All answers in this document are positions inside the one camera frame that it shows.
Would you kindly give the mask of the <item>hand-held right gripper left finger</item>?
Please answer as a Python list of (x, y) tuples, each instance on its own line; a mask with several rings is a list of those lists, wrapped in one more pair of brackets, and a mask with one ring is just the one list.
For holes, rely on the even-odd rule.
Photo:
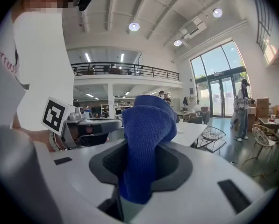
[(35, 142), (45, 183), (64, 224), (122, 224), (116, 176), (103, 166), (103, 156), (124, 146), (124, 139), (49, 153)]

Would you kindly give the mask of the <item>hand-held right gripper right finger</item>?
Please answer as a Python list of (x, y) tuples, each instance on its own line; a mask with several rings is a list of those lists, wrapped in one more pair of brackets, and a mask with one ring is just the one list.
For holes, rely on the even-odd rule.
[(183, 154), (190, 176), (176, 190), (155, 192), (131, 219), (132, 224), (244, 224), (265, 203), (264, 190), (215, 154), (170, 142), (161, 148)]

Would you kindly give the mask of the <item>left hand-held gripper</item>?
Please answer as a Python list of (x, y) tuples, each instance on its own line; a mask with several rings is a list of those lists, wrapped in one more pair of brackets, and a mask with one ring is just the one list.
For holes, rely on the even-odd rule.
[(122, 127), (119, 119), (89, 118), (82, 107), (49, 97), (42, 117), (53, 149), (77, 149), (103, 144), (108, 133)]

